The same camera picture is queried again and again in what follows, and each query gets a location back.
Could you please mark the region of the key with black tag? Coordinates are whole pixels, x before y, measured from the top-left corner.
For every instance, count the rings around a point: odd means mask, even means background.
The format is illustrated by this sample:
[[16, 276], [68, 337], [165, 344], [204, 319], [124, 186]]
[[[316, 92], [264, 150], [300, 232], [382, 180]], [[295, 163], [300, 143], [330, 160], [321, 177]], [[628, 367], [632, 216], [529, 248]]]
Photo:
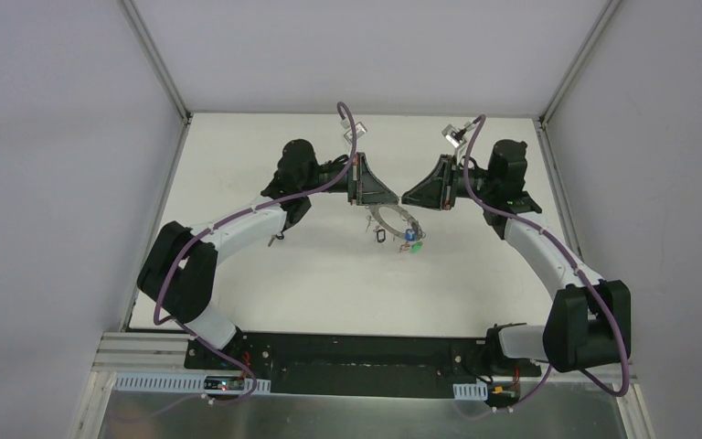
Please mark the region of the key with black tag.
[[275, 243], [276, 241], [282, 241], [283, 239], [284, 239], [284, 235], [281, 232], [273, 234], [271, 236], [267, 246], [271, 247], [273, 245], [273, 243]]

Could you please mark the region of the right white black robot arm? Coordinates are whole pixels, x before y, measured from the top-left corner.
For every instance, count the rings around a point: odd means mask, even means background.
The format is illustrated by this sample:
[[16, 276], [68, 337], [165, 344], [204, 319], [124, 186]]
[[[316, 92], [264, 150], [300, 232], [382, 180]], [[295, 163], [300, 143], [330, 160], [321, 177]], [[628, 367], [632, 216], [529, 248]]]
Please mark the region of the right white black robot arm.
[[458, 198], [479, 201], [486, 223], [524, 258], [552, 300], [543, 326], [489, 329], [482, 365], [503, 375], [519, 359], [544, 361], [559, 372], [618, 363], [622, 374], [628, 374], [629, 288], [584, 265], [548, 230], [541, 207], [524, 190], [527, 144], [501, 140], [494, 145], [487, 168], [463, 164], [462, 159], [441, 155], [431, 173], [402, 196], [402, 203], [448, 210]]

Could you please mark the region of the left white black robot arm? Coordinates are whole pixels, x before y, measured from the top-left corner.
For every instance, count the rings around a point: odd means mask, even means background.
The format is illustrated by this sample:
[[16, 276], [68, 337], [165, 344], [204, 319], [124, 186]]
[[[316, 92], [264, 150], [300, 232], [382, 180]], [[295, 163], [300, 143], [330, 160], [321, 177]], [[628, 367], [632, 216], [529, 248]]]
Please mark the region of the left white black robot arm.
[[166, 223], [138, 274], [137, 288], [159, 311], [188, 328], [209, 345], [207, 357], [219, 369], [241, 361], [240, 329], [212, 302], [219, 265], [256, 241], [272, 238], [296, 225], [318, 191], [345, 193], [353, 205], [396, 204], [398, 196], [369, 170], [364, 154], [340, 155], [319, 163], [312, 144], [288, 142], [268, 186], [250, 207], [207, 224], [185, 227]]

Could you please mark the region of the green key tag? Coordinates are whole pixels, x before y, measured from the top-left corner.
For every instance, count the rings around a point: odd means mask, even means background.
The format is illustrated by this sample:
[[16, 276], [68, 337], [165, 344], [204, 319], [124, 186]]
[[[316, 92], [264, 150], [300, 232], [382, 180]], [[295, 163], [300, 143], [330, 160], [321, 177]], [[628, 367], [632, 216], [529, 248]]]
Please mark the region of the green key tag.
[[409, 245], [409, 247], [406, 249], [406, 252], [411, 254], [417, 253], [421, 249], [422, 245], [423, 243], [420, 241], [414, 242]]

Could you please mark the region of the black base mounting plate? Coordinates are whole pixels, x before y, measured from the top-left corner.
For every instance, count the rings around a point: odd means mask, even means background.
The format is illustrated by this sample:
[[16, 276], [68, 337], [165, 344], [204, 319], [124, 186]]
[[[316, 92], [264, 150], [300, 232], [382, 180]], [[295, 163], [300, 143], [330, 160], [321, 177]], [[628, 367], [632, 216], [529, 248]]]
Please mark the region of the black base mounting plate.
[[221, 358], [189, 342], [186, 369], [240, 372], [280, 394], [448, 399], [456, 385], [537, 378], [527, 359], [493, 359], [481, 337], [384, 337], [249, 332]]

